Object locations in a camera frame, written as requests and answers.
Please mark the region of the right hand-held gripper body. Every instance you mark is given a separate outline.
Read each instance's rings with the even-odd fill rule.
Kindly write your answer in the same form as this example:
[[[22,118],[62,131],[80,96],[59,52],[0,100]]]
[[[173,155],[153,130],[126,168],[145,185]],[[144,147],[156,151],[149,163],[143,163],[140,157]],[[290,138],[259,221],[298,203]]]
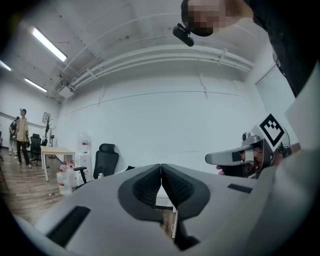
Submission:
[[[258,179],[264,169],[277,166],[292,155],[289,135],[271,113],[242,134],[240,148],[241,164],[220,165],[223,176]]]

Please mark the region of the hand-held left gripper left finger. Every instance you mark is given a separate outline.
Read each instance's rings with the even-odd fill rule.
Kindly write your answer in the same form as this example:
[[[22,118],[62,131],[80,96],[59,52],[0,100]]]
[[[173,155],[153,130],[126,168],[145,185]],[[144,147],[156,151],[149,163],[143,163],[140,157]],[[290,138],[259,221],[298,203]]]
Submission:
[[[155,210],[161,166],[90,181],[51,207],[35,228],[68,251],[177,251]]]

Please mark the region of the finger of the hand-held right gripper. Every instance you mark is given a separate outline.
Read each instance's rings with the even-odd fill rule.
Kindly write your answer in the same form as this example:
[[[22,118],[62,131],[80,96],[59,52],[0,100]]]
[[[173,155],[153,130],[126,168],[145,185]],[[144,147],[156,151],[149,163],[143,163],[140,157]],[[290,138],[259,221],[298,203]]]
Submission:
[[[235,148],[221,152],[209,153],[205,156],[205,162],[217,166],[237,166],[241,164],[242,148]]]

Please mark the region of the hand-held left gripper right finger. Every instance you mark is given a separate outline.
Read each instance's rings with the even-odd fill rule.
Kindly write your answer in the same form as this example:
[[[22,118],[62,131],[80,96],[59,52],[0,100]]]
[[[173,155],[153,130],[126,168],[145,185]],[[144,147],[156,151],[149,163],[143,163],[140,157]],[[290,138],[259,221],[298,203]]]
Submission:
[[[161,183],[178,211],[177,235],[166,251],[268,251],[263,212],[269,174],[219,176],[162,164]]]

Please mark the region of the white square plastic block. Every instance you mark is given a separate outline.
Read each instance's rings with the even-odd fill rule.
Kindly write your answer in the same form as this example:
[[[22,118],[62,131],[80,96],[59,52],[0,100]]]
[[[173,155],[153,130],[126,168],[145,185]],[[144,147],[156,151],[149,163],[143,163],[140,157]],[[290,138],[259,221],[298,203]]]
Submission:
[[[60,92],[59,95],[61,95],[62,97],[64,97],[65,99],[69,99],[70,97],[72,97],[74,95],[74,93],[68,88],[68,87],[64,87]]]

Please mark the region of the black mesh office chair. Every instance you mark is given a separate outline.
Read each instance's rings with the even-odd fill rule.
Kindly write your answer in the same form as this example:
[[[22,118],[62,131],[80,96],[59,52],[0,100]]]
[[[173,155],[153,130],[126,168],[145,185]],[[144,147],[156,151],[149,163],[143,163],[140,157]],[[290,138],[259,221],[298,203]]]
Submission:
[[[92,180],[97,180],[98,175],[103,173],[104,177],[113,175],[119,160],[119,154],[115,152],[115,145],[110,143],[103,143],[99,146],[95,153],[94,167],[92,168]],[[90,181],[86,180],[84,175],[85,166],[75,167],[77,187],[82,186]]]

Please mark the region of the large clear water jug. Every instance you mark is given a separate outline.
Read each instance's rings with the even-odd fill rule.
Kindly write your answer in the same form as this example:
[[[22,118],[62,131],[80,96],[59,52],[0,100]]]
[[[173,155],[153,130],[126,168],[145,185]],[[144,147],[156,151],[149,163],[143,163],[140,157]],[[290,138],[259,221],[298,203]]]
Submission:
[[[77,152],[89,154],[91,150],[91,136],[87,133],[79,133],[77,136]]]

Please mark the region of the group of clear water bottles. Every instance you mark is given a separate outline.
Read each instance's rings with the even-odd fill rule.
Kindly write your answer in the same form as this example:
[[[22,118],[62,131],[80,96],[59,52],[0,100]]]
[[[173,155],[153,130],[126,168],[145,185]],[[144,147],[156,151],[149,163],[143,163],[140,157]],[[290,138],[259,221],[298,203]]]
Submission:
[[[56,173],[58,188],[62,196],[69,196],[77,187],[76,172],[73,165],[63,161]]]

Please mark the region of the light wooden table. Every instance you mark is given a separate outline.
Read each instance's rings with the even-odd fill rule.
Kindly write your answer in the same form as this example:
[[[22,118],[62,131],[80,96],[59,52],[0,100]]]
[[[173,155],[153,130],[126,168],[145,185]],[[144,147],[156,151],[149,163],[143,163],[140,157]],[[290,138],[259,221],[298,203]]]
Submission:
[[[48,177],[47,164],[46,164],[46,155],[64,155],[64,156],[71,156],[72,160],[75,159],[75,152],[67,148],[41,145],[40,156],[41,156],[42,170],[44,171],[45,179],[47,182],[49,181],[49,177]]]

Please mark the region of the person's black shirt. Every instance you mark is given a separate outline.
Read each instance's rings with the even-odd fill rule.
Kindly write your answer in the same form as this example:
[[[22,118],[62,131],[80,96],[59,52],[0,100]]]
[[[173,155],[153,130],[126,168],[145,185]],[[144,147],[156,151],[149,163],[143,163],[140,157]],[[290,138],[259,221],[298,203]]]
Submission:
[[[320,0],[244,0],[253,21],[263,28],[274,61],[294,96],[320,62]]]

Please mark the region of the black standing fan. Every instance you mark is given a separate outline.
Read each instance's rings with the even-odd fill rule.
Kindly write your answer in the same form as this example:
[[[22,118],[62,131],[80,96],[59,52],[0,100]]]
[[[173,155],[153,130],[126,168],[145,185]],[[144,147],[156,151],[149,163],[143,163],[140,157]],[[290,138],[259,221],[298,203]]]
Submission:
[[[51,146],[51,147],[53,147],[53,140],[54,140],[54,138],[55,138],[54,135],[51,135],[51,136],[50,136],[50,146]],[[53,154],[51,154],[48,158],[49,158],[49,159],[55,159],[56,156],[53,155]]]

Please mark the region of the black coat rack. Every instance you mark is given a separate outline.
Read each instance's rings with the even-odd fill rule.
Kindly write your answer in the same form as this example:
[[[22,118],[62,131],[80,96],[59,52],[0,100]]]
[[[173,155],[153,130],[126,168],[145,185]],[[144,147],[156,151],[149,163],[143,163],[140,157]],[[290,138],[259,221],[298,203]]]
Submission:
[[[45,135],[43,137],[43,140],[41,142],[41,146],[47,146],[48,142],[50,141],[50,122],[52,121],[52,119],[50,118],[50,121],[48,121],[47,123],[45,123]]]

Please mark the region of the small black office chair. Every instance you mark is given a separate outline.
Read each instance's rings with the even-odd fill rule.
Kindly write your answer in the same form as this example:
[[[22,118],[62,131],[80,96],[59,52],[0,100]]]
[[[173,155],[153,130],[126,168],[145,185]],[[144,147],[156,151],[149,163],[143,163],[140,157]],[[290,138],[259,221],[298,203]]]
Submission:
[[[30,163],[35,162],[35,165],[38,166],[39,157],[41,156],[41,138],[39,134],[33,133],[30,137],[30,153],[31,159]]]

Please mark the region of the white ceiling pipe bundle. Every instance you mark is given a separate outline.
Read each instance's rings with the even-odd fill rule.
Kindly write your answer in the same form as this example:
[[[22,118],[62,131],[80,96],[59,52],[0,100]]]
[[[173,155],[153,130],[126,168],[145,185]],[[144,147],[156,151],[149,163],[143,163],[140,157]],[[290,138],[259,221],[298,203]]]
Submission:
[[[183,46],[181,44],[151,46],[129,51],[95,65],[87,65],[79,75],[70,80],[56,80],[51,96],[58,95],[64,88],[75,91],[87,83],[103,76],[142,65],[169,61],[199,61],[225,65],[249,73],[254,63],[226,48],[217,49],[206,46]]]

